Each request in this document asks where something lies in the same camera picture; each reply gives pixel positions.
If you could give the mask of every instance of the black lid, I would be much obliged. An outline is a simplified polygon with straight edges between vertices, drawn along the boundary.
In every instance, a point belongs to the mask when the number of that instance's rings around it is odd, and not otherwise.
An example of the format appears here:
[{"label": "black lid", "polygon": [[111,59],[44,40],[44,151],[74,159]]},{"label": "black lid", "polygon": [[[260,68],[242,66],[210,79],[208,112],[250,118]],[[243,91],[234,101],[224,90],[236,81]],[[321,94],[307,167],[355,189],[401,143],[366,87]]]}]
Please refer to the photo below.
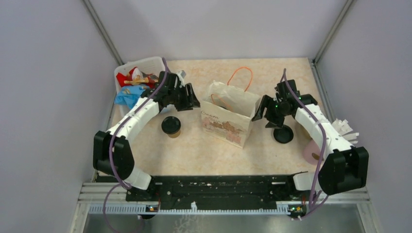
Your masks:
[{"label": "black lid", "polygon": [[292,141],[293,131],[289,126],[283,125],[282,128],[273,131],[273,137],[276,141],[285,144]]},{"label": "black lid", "polygon": [[162,122],[162,130],[167,134],[175,134],[179,132],[180,126],[180,120],[173,116],[168,116]]}]

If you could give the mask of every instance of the paper shopping bag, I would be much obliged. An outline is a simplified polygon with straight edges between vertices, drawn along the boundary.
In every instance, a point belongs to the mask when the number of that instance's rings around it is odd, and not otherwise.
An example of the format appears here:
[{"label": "paper shopping bag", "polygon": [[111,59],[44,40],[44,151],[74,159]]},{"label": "paper shopping bag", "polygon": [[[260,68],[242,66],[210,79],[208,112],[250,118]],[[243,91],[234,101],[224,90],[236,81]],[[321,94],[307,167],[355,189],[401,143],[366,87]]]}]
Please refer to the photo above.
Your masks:
[{"label": "paper shopping bag", "polygon": [[[248,69],[252,77],[245,90],[229,83],[239,69]],[[248,92],[253,73],[247,67],[237,69],[227,84],[213,81],[200,101],[204,132],[243,148],[252,129],[251,119],[260,103],[260,96]]]}]

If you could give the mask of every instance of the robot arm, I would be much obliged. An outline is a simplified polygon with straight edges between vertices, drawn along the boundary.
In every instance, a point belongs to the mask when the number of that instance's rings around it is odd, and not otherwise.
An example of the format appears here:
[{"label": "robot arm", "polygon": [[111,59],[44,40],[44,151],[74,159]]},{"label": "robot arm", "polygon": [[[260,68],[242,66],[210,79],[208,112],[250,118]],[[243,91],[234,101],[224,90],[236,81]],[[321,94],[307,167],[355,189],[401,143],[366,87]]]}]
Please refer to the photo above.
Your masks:
[{"label": "robot arm", "polygon": [[[323,143],[321,124],[326,132],[325,162],[320,169],[316,189],[333,195],[366,185],[369,154],[365,148],[356,148],[339,135],[328,119],[323,115],[316,100],[311,95],[300,95],[294,80],[288,80],[292,91],[303,104],[316,116],[315,120],[301,108],[286,86],[286,81],[277,84],[276,97],[263,96],[260,106],[252,118],[253,121],[265,117],[269,122],[266,128],[275,129],[275,139],[287,143],[293,138],[291,128],[283,124],[285,116],[292,115],[310,134],[320,148]],[[310,190],[314,173],[299,173],[293,176],[297,190]]]},{"label": "robot arm", "polygon": [[[112,137],[114,137],[114,132],[120,127],[113,145],[113,160],[116,172],[122,180],[130,183],[131,186],[143,190],[148,188],[152,178],[135,166],[129,141],[133,141],[150,119],[169,104],[173,104],[177,111],[200,107],[191,84],[184,83],[184,75],[184,72],[167,74],[164,85],[158,93],[153,99],[148,100],[138,112],[136,112],[137,108],[154,92],[153,89],[147,89],[143,92],[133,109],[119,123],[106,132],[99,131],[96,133],[93,144],[93,167],[96,170],[114,176],[109,161],[109,144]],[[160,83],[162,77],[164,77],[164,72],[162,71],[159,76]]]}]

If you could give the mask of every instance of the pink roll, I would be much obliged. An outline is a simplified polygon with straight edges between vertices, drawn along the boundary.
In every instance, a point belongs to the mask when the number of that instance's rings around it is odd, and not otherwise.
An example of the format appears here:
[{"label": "pink roll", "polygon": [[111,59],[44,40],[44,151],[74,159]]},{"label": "pink roll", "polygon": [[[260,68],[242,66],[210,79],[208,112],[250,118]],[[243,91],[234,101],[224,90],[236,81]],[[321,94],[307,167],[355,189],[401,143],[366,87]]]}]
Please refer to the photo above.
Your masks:
[{"label": "pink roll", "polygon": [[312,165],[317,165],[318,160],[319,160],[319,154],[321,153],[318,145],[315,143],[315,141],[311,140],[303,150],[303,158],[306,160],[306,162],[312,164]]}]

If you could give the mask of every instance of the white wall panel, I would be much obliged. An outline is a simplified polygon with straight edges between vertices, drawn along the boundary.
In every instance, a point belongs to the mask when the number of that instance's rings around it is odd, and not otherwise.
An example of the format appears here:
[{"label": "white wall panel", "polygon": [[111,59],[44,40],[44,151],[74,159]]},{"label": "white wall panel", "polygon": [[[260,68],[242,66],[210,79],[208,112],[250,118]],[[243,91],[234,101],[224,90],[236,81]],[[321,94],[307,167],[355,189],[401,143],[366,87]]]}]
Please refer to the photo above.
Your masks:
[{"label": "white wall panel", "polygon": [[320,63],[333,109],[369,151],[367,188],[385,232],[412,221],[412,1],[362,0]]},{"label": "white wall panel", "polygon": [[69,229],[115,67],[81,1],[1,1],[0,232]]},{"label": "white wall panel", "polygon": [[345,0],[92,0],[125,62],[311,57]]}]

